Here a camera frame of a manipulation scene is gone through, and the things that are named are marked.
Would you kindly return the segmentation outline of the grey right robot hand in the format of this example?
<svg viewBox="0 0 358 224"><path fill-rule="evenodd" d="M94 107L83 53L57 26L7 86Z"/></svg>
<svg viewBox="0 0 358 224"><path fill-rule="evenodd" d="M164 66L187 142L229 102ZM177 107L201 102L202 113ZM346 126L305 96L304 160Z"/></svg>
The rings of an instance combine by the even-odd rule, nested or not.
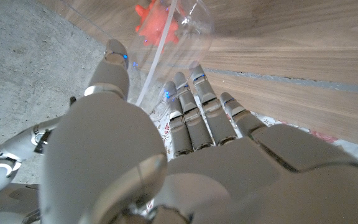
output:
<svg viewBox="0 0 358 224"><path fill-rule="evenodd" d="M22 163L43 154L60 118L31 126L0 144L0 223L40 223L39 185L15 184Z"/></svg>

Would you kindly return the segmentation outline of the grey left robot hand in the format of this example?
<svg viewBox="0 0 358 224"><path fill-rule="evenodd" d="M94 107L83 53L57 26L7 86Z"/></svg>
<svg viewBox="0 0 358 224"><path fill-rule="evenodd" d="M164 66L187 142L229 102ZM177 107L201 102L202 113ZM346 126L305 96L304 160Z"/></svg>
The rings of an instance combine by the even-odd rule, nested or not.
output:
<svg viewBox="0 0 358 224"><path fill-rule="evenodd" d="M242 137L172 161L127 102L125 47L108 41L48 137L42 223L358 223L358 160L285 124L239 113Z"/></svg>

